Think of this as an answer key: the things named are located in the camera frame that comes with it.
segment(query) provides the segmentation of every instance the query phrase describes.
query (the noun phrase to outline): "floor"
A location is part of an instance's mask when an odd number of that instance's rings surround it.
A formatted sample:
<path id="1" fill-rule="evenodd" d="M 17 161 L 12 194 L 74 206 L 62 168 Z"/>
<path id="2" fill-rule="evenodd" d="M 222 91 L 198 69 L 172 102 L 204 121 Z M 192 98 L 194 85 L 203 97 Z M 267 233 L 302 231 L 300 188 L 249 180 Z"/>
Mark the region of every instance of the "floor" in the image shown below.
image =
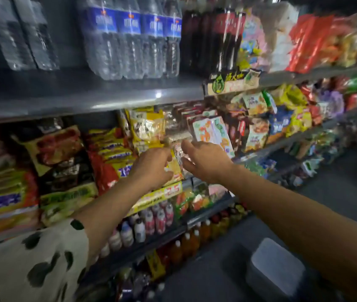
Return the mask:
<path id="1" fill-rule="evenodd" d="M 357 221 L 357 147 L 324 166 L 298 192 Z M 246 219 L 213 242 L 200 259 L 169 277 L 163 301 L 261 301 L 244 277 L 246 258 L 266 237 L 285 246 L 256 216 Z"/>

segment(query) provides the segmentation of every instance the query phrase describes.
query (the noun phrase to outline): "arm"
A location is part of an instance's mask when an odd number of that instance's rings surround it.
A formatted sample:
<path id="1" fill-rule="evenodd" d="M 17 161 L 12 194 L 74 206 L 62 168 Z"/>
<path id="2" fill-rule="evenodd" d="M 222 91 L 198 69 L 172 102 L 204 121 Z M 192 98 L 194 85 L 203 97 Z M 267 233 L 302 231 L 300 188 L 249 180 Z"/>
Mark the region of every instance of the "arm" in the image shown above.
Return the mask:
<path id="1" fill-rule="evenodd" d="M 173 176 L 164 167 L 171 161 L 167 148 L 151 148 L 135 161 L 128 177 L 86 205 L 73 218 L 84 226 L 89 239 L 88 263 L 99 254 L 113 230 L 131 207 L 146 193 L 161 187 Z"/>
<path id="2" fill-rule="evenodd" d="M 218 145 L 185 141 L 182 148 L 188 171 L 245 201 L 290 249 L 357 298 L 357 222 L 234 164 Z"/>

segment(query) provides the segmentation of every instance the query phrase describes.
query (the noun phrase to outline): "sleeve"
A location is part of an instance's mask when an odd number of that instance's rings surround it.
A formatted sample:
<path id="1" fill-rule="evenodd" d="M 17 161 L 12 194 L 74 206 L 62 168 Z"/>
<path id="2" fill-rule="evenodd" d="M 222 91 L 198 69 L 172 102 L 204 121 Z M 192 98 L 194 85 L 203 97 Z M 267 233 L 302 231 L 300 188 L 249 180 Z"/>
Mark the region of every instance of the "sleeve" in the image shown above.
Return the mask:
<path id="1" fill-rule="evenodd" d="M 70 301 L 85 274 L 88 249 L 76 219 L 0 243 L 0 302 Z"/>

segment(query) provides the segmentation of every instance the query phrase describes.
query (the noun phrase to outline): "multipack of water bottles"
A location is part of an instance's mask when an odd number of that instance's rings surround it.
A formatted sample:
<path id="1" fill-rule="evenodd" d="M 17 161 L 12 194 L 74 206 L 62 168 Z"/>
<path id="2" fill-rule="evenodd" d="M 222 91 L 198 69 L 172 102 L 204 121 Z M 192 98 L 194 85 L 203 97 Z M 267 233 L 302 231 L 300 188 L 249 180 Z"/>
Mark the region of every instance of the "multipack of water bottles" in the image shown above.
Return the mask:
<path id="1" fill-rule="evenodd" d="M 104 80 L 179 74 L 177 0 L 78 0 L 86 58 Z"/>
<path id="2" fill-rule="evenodd" d="M 12 70 L 59 69 L 39 0 L 0 0 L 0 47 Z"/>

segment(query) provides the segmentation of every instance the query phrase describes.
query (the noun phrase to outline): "forearm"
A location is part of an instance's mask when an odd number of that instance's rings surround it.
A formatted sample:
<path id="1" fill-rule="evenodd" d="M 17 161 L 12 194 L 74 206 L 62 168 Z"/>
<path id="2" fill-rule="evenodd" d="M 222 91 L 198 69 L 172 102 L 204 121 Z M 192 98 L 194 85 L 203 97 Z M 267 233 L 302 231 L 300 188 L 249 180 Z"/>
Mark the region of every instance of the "forearm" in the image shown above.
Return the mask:
<path id="1" fill-rule="evenodd" d="M 131 177 L 122 178 L 108 192 L 75 213 L 89 239 L 88 261 L 104 247 L 114 228 L 146 192 L 146 187 Z"/>
<path id="2" fill-rule="evenodd" d="M 222 183 L 292 250 L 340 288 L 357 296 L 356 222 L 240 165 L 233 165 Z"/>

